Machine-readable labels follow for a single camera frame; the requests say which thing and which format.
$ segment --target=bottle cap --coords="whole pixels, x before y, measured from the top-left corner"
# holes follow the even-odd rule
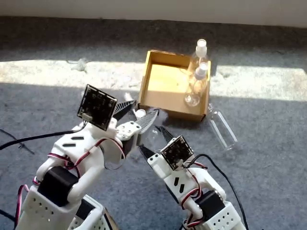
[[[207,70],[208,70],[208,65],[207,63],[200,63],[200,65],[197,67],[197,69],[195,70],[195,78],[197,80],[202,80],[206,77],[207,74]]]
[[[207,42],[205,39],[198,40],[195,53],[199,58],[204,58],[207,55]]]
[[[140,120],[145,115],[146,115],[146,111],[143,109],[138,109],[137,111],[135,111],[135,116],[137,120]]]

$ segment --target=plastic bottle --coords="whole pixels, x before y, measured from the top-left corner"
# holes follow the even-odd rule
[[[189,106],[197,106],[201,101],[201,96],[207,86],[207,63],[200,63],[193,76],[189,79],[188,88],[185,95],[185,102]]]
[[[190,63],[188,67],[188,75],[191,75],[195,72],[196,68],[200,63],[208,62],[207,57],[207,42],[204,39],[200,39],[197,41],[197,46],[195,48],[195,52],[192,54],[190,58]]]
[[[214,109],[210,103],[206,117],[222,147],[225,150],[231,150],[238,140],[221,111]]]

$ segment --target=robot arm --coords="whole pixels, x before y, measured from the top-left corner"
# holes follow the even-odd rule
[[[233,205],[226,201],[224,189],[209,175],[205,166],[188,167],[195,158],[182,136],[175,138],[164,127],[157,127],[165,137],[167,146],[153,153],[145,146],[139,149],[154,172],[165,182],[168,191],[182,209],[189,212],[183,229],[245,230]]]
[[[49,158],[37,170],[37,186],[30,188],[24,201],[17,230],[100,229],[103,223],[106,230],[112,229],[105,208],[86,193],[101,176],[105,162],[125,159],[157,118],[159,111],[153,111],[136,122],[117,126],[117,119],[134,105],[117,103],[115,98],[87,86],[78,116],[88,123],[80,132],[66,134],[55,142]],[[78,177],[69,172],[72,169]]]

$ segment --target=black cable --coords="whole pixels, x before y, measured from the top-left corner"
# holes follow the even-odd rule
[[[55,136],[62,136],[65,134],[71,134],[71,133],[77,133],[79,131],[81,131],[82,129],[85,128],[87,122],[83,123],[82,128],[78,129],[78,130],[69,130],[69,131],[62,131],[62,132],[57,132],[57,133],[49,133],[49,134],[43,134],[43,135],[38,135],[38,136],[32,136],[32,137],[27,137],[27,138],[21,138],[21,139],[17,139],[17,140],[13,140],[13,141],[9,141],[3,145],[0,146],[0,150],[3,150],[11,145],[15,145],[21,142],[26,142],[29,140],[35,140],[35,139],[40,139],[40,138],[49,138],[49,137],[55,137]]]
[[[240,206],[240,209],[241,209],[241,212],[242,212],[242,217],[243,217],[244,225],[245,225],[246,230],[248,230],[248,222],[246,220],[245,212],[244,212],[243,206],[242,206],[241,201],[240,201],[240,199],[239,199],[239,197],[238,197],[238,195],[236,193],[236,190],[235,190],[234,186],[232,185],[232,183],[230,182],[230,180],[228,179],[226,174],[219,167],[217,167],[217,165],[214,163],[214,161],[211,159],[211,157],[209,157],[207,154],[199,154],[187,166],[184,166],[184,168],[189,168],[199,157],[206,157],[211,162],[211,164],[217,169],[217,171],[219,171],[220,174],[222,174],[223,177],[227,180],[227,182],[229,183],[232,191],[235,194],[236,200],[239,203],[239,206]]]
[[[17,140],[17,138],[16,138],[13,134],[11,134],[11,133],[5,131],[5,130],[2,129],[2,128],[0,128],[0,132],[1,132],[1,133],[4,133],[4,134],[6,134],[6,135],[8,135],[9,137],[13,138],[14,140]],[[19,149],[24,148],[25,150],[27,150],[27,151],[30,152],[31,154],[35,155],[35,153],[34,153],[32,150],[30,150],[25,144],[23,144],[22,142],[20,142],[19,144],[20,144],[20,146],[18,147]]]
[[[0,215],[3,215],[4,217],[10,219],[11,221],[15,222],[15,217],[5,211],[3,211],[2,209],[0,209]]]

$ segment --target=cardboard box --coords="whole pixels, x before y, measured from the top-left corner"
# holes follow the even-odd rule
[[[208,84],[201,102],[190,107],[184,101],[188,87],[189,60],[190,57],[185,55],[148,51],[139,108],[158,107],[166,110],[170,117],[201,121],[208,109],[211,63],[208,63]]]

